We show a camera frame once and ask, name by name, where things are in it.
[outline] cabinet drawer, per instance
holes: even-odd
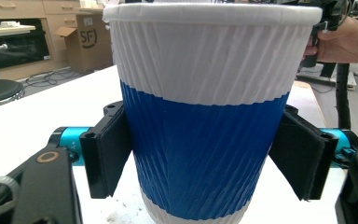
[[[43,18],[44,15],[41,0],[0,1],[0,19]]]
[[[79,13],[79,1],[43,1],[46,14],[76,14]]]

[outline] finger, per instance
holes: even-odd
[[[315,46],[307,46],[304,50],[304,55],[305,56],[314,55],[317,52],[318,52],[318,48],[316,48]]]
[[[307,46],[312,46],[312,36],[310,36],[310,39],[308,39]]]

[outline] black cable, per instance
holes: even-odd
[[[336,101],[338,112],[338,128],[351,129],[351,112],[348,101],[348,63],[337,64]]]
[[[24,85],[24,89],[28,87],[43,88],[47,86],[55,86],[58,85],[59,81],[63,81],[79,76],[81,76],[81,74],[77,72],[73,72],[70,69],[49,72],[44,76],[43,74],[36,74],[25,79],[26,85]]]

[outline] wooden cabinet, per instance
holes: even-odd
[[[79,1],[43,1],[46,14],[79,13]]]
[[[0,19],[42,18],[44,15],[42,0],[0,0]]]
[[[4,79],[22,79],[68,66],[64,39],[54,34],[60,26],[77,26],[78,0],[0,0],[0,19],[38,18],[46,31],[51,59],[0,69]]]

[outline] floor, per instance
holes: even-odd
[[[358,71],[358,65],[351,65],[352,71]],[[82,74],[72,72],[69,68],[47,73],[44,75],[35,75],[22,80],[25,86],[25,97],[34,93],[52,88],[67,81],[71,81]],[[351,130],[358,136],[358,76],[355,76],[356,86],[354,90],[348,92],[348,99],[351,110]],[[337,128],[337,110],[336,110],[336,87],[334,83],[319,82],[317,80],[306,80],[315,93],[320,107],[326,120],[326,127]]]
[[[23,97],[26,97],[82,76],[84,75],[73,72],[69,67],[66,67],[46,74],[36,74],[18,81],[24,86],[25,93]]]

